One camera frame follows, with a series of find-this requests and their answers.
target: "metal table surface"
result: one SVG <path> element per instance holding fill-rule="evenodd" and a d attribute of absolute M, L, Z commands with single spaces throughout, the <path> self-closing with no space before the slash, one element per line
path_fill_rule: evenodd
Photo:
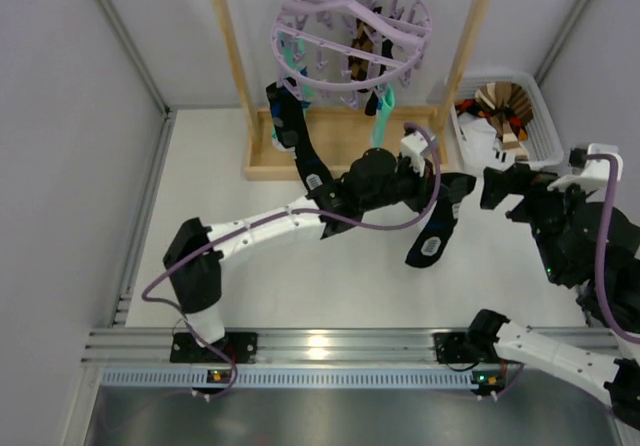
<path fill-rule="evenodd" d="M 537 371 L 498 402 L 470 393 L 238 390 L 206 403 L 158 389 L 102 388 L 85 446 L 605 446 L 613 422 L 582 391 Z M 138 408 L 151 404 L 115 433 Z"/>

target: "white basket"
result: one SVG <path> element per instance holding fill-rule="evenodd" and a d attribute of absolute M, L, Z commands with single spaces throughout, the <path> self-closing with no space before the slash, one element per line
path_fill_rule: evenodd
<path fill-rule="evenodd" d="M 529 139 L 523 141 L 523 145 L 529 153 L 530 160 L 525 164 L 529 164 L 531 169 L 541 169 L 546 166 L 554 166 L 560 164 L 564 159 L 564 150 L 560 144 L 560 138 L 551 115 L 547 109 L 542 93 L 538 88 L 535 80 L 530 74 L 520 71 L 503 71 L 490 74 L 467 74 L 462 78 L 456 101 L 461 99 L 473 99 L 475 92 L 478 88 L 484 86 L 487 83 L 497 81 L 510 81 L 516 83 L 525 90 L 531 100 L 533 106 L 533 119 L 527 124 L 527 134 Z M 451 108 L 451 122 L 453 123 L 453 129 L 456 132 L 456 138 L 458 145 L 460 146 L 460 152 L 462 153 L 462 160 L 464 161 L 465 171 L 470 174 L 481 175 L 485 167 L 505 170 L 511 164 L 513 164 L 513 156 L 509 155 L 505 160 L 504 155 L 498 154 L 496 156 L 487 156 L 483 161 L 479 161 L 477 158 L 471 156 L 467 140 L 464 137 L 458 124 L 458 117 L 456 115 L 455 107 Z"/>

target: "white floor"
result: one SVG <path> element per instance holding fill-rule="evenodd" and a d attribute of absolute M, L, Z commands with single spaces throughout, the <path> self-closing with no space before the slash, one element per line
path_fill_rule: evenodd
<path fill-rule="evenodd" d="M 297 182 L 248 182 L 242 165 L 247 135 L 240 110 L 180 111 L 169 148 L 134 290 L 127 326 L 173 326 L 177 314 L 142 302 L 162 273 L 162 256 L 180 224 L 227 222 L 284 205 L 304 194 Z M 457 146 L 448 141 L 458 164 Z M 547 282 L 527 225 L 482 211 L 482 183 L 465 199 L 448 250 L 434 267 L 404 264 L 417 229 L 353 230 L 321 242 L 270 251 L 223 278 L 229 327 L 464 327 L 481 308 L 532 326 L 582 326 L 575 294 Z M 513 207 L 518 198 L 508 198 Z M 395 224 L 404 205 L 365 216 Z M 168 281 L 156 295 L 174 298 Z"/>

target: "wooden frame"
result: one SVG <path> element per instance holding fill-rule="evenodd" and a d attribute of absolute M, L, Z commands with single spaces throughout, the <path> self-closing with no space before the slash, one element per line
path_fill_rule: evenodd
<path fill-rule="evenodd" d="M 480 28 L 491 0 L 471 0 L 467 19 L 460 35 L 456 54 L 449 71 L 442 103 L 439 106 L 399 106 L 387 125 L 384 147 L 396 153 L 400 146 L 405 121 L 428 125 L 440 138 L 439 154 L 443 170 L 448 168 L 447 145 L 444 129 L 449 111 L 467 63 L 473 53 Z M 211 0 L 224 36 L 233 79 L 249 129 L 249 150 L 245 162 L 245 175 L 249 180 L 295 180 L 298 172 L 288 153 L 277 151 L 271 145 L 271 115 L 267 109 L 256 110 L 238 50 L 227 0 Z M 369 147 L 369 134 L 374 118 L 347 107 L 311 108 L 307 113 L 307 126 L 314 148 L 334 175 L 347 171 L 349 165 Z M 348 130 L 349 134 L 339 134 Z"/>

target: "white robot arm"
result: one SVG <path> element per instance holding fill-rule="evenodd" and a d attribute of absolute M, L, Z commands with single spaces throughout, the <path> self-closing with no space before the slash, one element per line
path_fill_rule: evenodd
<path fill-rule="evenodd" d="M 607 161 L 594 159 L 603 157 L 602 153 L 616 162 L 617 176 Z M 633 339 L 627 331 L 640 332 L 640 261 L 635 258 L 640 228 L 612 207 L 611 184 L 619 181 L 622 170 L 616 153 L 617 148 L 600 144 L 575 149 L 570 163 L 579 173 L 563 177 L 531 171 L 524 165 L 504 172 L 486 169 L 481 207 L 493 209 L 507 194 L 522 195 L 520 204 L 506 217 L 530 224 L 549 281 L 568 288 L 586 283 L 576 301 L 585 313 L 616 333 L 622 328 L 620 336 Z M 604 186 L 608 190 L 605 203 L 587 202 L 590 193 Z M 601 222 L 605 214 L 610 221 Z M 598 254 L 603 247 L 600 252 L 606 252 L 606 262 L 605 255 Z M 603 280 L 598 278 L 598 268 Z M 602 287 L 611 315 L 603 312 L 598 291 Z M 640 429 L 638 344 L 618 335 L 616 339 L 633 359 L 559 343 L 499 313 L 482 310 L 466 331 L 463 344 L 476 361 L 515 361 L 567 381 L 610 408 L 618 419 Z"/>
<path fill-rule="evenodd" d="M 478 362 L 515 361 L 571 383 L 618 419 L 640 429 L 640 367 L 636 360 L 560 343 L 486 309 L 467 329 L 464 346 Z"/>
<path fill-rule="evenodd" d="M 302 240 L 330 238 L 359 224 L 367 211 L 399 202 L 420 213 L 415 223 L 426 215 L 435 180 L 432 165 L 426 159 L 430 152 L 425 135 L 429 135 L 434 150 L 437 139 L 424 130 L 406 127 L 408 134 L 401 140 L 397 158 L 384 149 L 370 149 L 342 177 L 318 185 L 283 208 L 229 223 L 203 226 L 200 219 L 194 218 L 182 224 L 163 258 L 168 270 L 195 250 L 212 245 L 205 254 L 170 275 L 181 312 L 202 339 L 212 344 L 225 336 L 219 310 L 221 278 L 224 271 L 254 254 Z M 407 256 L 410 266 L 426 267 L 426 262 L 420 262 L 424 255 L 430 255 L 431 262 L 435 262 L 442 254 L 457 222 L 453 211 L 473 191 L 475 178 L 447 173 L 441 175 L 441 184 L 446 187 L 437 197 L 432 219 L 439 223 L 448 220 L 450 228 L 431 229 L 427 223 Z M 436 211 L 444 216 L 448 212 L 448 217 L 436 217 Z M 439 246 L 426 251 L 423 245 L 434 244 L 430 241 L 434 237 Z"/>

